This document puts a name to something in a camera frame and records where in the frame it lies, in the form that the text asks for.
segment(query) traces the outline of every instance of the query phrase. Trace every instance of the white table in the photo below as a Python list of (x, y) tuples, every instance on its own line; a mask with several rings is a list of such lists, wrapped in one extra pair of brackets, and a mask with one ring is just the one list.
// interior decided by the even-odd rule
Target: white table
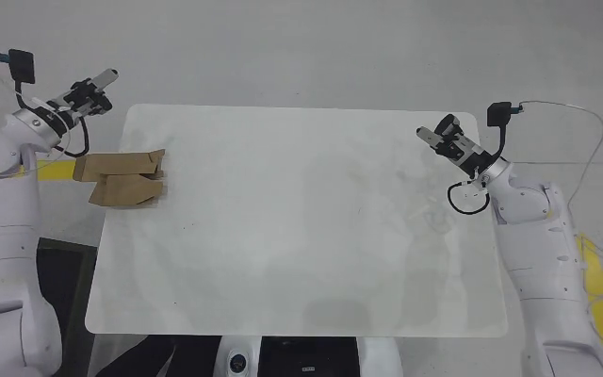
[(502, 336), (491, 215), (450, 208), (466, 177), (415, 135), (446, 114), (132, 107), (121, 151), (166, 148), (166, 190), (107, 211), (88, 329)]

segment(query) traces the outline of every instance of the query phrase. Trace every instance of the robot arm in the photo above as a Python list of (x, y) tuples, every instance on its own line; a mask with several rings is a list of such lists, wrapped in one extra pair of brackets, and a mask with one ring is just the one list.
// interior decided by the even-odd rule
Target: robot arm
[[(488, 109), (489, 123), (491, 114), (501, 109), (509, 121), (511, 104), (493, 107)], [(561, 190), (513, 174), (513, 164), (500, 157), (502, 148), (490, 155), (463, 134), (451, 114), (435, 132), (424, 127), (416, 132), (490, 195), (498, 251), (526, 325), (524, 375), (603, 376), (603, 349), (586, 310), (581, 256)]]
[[(117, 72), (106, 70), (75, 83), (39, 107), (7, 115), (0, 128), (0, 376), (48, 376), (60, 367), (57, 316), (41, 296), (36, 268), (36, 152), (50, 152), (81, 117), (109, 111), (104, 88), (115, 79)], [(24, 173), (15, 175), (22, 167)]]

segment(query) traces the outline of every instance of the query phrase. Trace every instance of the floor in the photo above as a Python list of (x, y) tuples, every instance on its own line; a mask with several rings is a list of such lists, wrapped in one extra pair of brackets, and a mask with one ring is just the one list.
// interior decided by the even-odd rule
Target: floor
[[(118, 148), (136, 103), (467, 111), (482, 144), (496, 149), (497, 133), (485, 127), (492, 102), (547, 99), (603, 113), (602, 16), (598, 0), (5, 0), (0, 50), (36, 54), (38, 84), (25, 92), (40, 98), (104, 68), (120, 71), (107, 91), (114, 110), (89, 121), (92, 151)], [(0, 113), (15, 106), (0, 90)], [(588, 115), (530, 106), (513, 118), (505, 156), (569, 195), (601, 132)], [(603, 152), (595, 161), (573, 212), (602, 242), (593, 203)], [(104, 212), (87, 204), (90, 190), (42, 185), (46, 237), (98, 244)], [(509, 334), (406, 339), (405, 375), (519, 375), (523, 325), (503, 279)], [(91, 374), (128, 342), (136, 339), (101, 338)]]

